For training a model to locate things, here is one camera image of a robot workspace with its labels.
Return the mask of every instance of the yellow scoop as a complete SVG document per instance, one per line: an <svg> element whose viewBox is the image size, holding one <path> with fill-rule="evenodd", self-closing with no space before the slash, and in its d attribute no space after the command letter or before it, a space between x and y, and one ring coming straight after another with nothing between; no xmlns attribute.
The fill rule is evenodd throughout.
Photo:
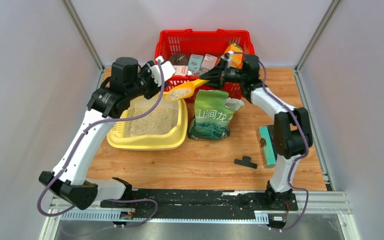
<svg viewBox="0 0 384 240"><path fill-rule="evenodd" d="M202 79L196 79L195 81L187 81L179 86L176 86L170 91L168 91L167 95L165 95L165 98L167 101L172 102L179 99L185 99L192 96L195 92L195 89L201 85L204 85L208 83L208 80L202 80Z"/></svg>

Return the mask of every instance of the mountain graphic on bag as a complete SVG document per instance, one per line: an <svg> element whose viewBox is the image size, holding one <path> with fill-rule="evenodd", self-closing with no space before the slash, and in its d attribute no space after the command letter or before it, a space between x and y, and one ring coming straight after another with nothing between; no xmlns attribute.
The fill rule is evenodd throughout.
<svg viewBox="0 0 384 240"><path fill-rule="evenodd" d="M194 140L220 140L231 135L229 122L245 104L220 90L199 90L195 98L195 117L187 136Z"/></svg>

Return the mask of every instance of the gray floor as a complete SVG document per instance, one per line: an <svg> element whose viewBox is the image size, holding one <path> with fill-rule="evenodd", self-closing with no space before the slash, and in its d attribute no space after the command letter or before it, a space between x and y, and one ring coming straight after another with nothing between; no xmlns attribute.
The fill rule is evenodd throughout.
<svg viewBox="0 0 384 240"><path fill-rule="evenodd" d="M288 217L288 225L297 219L297 215ZM341 226L336 214L307 214L293 230L274 232L265 225L256 224L201 224L201 223L156 223L126 229L108 229L93 235L72 237L60 232L63 226L67 233L84 234L111 226L102 221L61 221L56 240L343 240Z"/></svg>

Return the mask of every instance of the wooden surface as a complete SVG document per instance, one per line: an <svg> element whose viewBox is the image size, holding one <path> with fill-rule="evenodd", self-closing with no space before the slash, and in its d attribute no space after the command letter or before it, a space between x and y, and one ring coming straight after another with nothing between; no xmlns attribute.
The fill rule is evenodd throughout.
<svg viewBox="0 0 384 240"><path fill-rule="evenodd" d="M106 70L105 78L111 75ZM289 68L269 68L267 81L271 91L285 102L302 107L294 75ZM248 103L237 111L230 122L231 136L220 141L197 141L186 137L175 150L130 151L110 146L104 139L87 177L121 178L133 188L265 190L274 168L264 169L257 139L257 128L273 124L260 108ZM189 121L194 115L188 104ZM257 169L234 164L234 159L250 156ZM308 190L325 191L316 150L300 161L293 183Z"/></svg>

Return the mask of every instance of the perforated metal strip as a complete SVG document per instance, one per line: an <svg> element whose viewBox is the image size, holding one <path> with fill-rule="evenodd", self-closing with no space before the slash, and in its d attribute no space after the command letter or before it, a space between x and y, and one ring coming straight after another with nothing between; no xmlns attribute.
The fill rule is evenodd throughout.
<svg viewBox="0 0 384 240"><path fill-rule="evenodd" d="M61 216L62 221L107 221L107 222L142 222L145 218L133 220L120 219L119 210L71 210ZM255 213L255 219L186 219L186 218L153 218L153 223L200 223L200 224L268 224L267 213Z"/></svg>

